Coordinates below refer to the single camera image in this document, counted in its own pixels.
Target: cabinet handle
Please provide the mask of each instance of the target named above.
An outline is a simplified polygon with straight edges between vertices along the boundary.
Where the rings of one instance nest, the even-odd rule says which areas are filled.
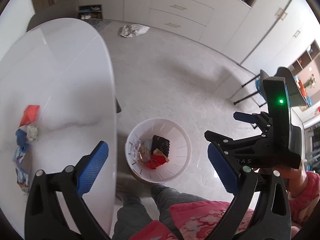
[[[287,17],[288,13],[285,12],[285,10],[281,9],[280,13],[277,14],[277,16],[281,19],[284,20]]]
[[[298,36],[300,35],[301,31],[297,31],[294,35],[295,38],[298,38]]]
[[[175,28],[181,28],[180,25],[176,25],[176,24],[173,24],[173,23],[164,23],[165,25],[169,25],[171,27],[175,27]]]
[[[182,7],[182,6],[179,6],[179,5],[176,5],[176,4],[174,4],[174,5],[172,5],[171,7],[174,7],[174,8],[176,8],[176,9],[179,9],[179,10],[188,10],[187,8],[185,8],[185,7]]]

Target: hand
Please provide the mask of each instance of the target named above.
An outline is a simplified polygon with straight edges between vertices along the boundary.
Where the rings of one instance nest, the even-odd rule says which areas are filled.
[[[298,170],[285,165],[277,165],[273,167],[272,170],[279,171],[283,178],[289,179],[287,191],[291,192],[294,198],[299,196],[308,185],[308,176],[302,162]]]

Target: crumpled bag on floor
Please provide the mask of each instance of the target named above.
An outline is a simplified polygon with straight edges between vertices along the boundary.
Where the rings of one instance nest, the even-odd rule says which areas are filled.
[[[122,28],[120,36],[126,38],[133,38],[141,34],[145,34],[149,29],[150,27],[143,26],[140,24],[125,25]]]

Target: person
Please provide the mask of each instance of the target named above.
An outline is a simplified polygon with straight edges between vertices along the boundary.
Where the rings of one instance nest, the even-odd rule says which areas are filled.
[[[305,172],[302,163],[298,170],[283,165],[273,170],[289,179],[287,191],[292,218],[291,237],[294,237],[318,203],[320,176]],[[151,196],[160,212],[159,221],[150,218],[140,198],[117,188],[116,197],[122,201],[123,207],[117,213],[112,240],[203,240],[230,205],[179,193],[161,184],[151,187]],[[253,210],[249,209],[237,233],[247,228],[252,214]]]

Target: black mesh object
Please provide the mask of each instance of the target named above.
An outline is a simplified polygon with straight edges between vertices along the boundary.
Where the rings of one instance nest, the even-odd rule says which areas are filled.
[[[169,156],[170,141],[166,138],[154,135],[152,138],[151,154],[155,149],[159,149],[163,154]]]

